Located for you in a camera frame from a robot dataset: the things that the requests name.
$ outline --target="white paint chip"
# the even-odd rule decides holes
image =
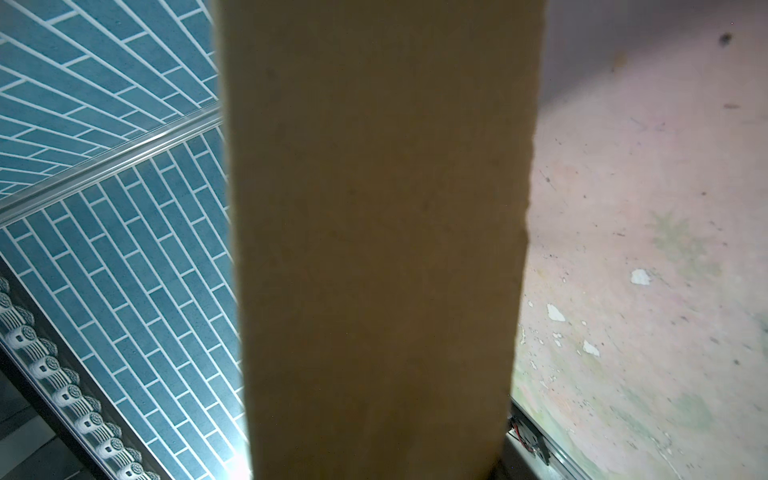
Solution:
[[[589,343],[587,340],[584,341],[584,352],[589,353],[590,355],[594,356],[600,356],[600,350],[591,343]]]
[[[635,285],[650,285],[650,277],[648,276],[648,272],[641,268],[632,270],[632,277],[630,278],[630,281]]]
[[[560,313],[560,310],[551,303],[547,303],[547,314],[549,315],[550,320],[554,320],[555,322],[564,322],[565,316]]]

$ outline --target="blue tile wall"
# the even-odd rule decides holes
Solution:
[[[0,199],[215,102],[210,30],[203,0],[0,0]]]
[[[245,451],[221,142],[214,128],[0,229],[2,256],[175,480],[224,480]]]

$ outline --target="black spot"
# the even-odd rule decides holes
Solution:
[[[720,40],[718,40],[718,42],[720,43],[721,47],[727,47],[730,45],[731,40],[733,40],[733,34],[727,31],[720,36]]]

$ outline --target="blue brick wall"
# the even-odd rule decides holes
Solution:
[[[216,101],[202,0],[0,0],[0,199]]]
[[[245,445],[214,128],[0,229],[0,253],[175,480]]]

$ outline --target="white patch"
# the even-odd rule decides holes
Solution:
[[[550,320],[554,320],[555,322],[564,322],[565,316],[560,313],[560,310],[551,303],[547,303],[547,314],[549,315]]]
[[[587,340],[584,341],[584,352],[589,353],[590,355],[594,356],[600,356],[600,350],[591,343],[589,343]]]
[[[650,285],[650,277],[648,276],[648,272],[641,268],[632,270],[632,277],[630,278],[630,281],[635,285]]]

